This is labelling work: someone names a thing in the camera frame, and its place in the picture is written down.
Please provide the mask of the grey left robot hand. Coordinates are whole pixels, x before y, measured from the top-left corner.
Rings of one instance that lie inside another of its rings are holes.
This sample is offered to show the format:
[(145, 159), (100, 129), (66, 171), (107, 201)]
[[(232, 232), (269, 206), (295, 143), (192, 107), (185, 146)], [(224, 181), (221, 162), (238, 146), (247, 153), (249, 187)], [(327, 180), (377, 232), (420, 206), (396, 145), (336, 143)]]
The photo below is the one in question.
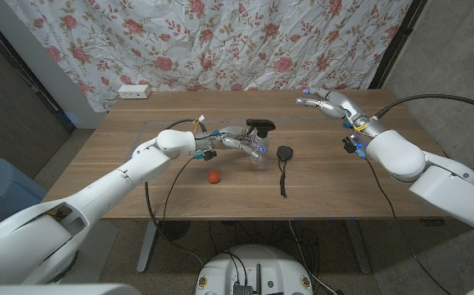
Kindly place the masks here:
[(264, 159), (267, 150), (265, 140), (258, 135), (258, 131), (236, 126), (217, 129), (210, 136), (214, 149), (235, 149), (246, 153), (250, 161), (256, 165)]

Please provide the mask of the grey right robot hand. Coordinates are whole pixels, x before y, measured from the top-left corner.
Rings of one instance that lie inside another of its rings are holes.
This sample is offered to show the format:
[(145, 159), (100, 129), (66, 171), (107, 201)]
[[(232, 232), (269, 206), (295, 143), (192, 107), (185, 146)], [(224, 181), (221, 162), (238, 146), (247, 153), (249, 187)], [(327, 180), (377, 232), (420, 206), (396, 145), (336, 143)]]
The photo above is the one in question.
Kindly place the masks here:
[(325, 116), (347, 121), (358, 132), (365, 132), (374, 124), (374, 121), (357, 104), (342, 93), (325, 88), (308, 88), (303, 93), (318, 97), (299, 97), (296, 99), (296, 104), (316, 108)]

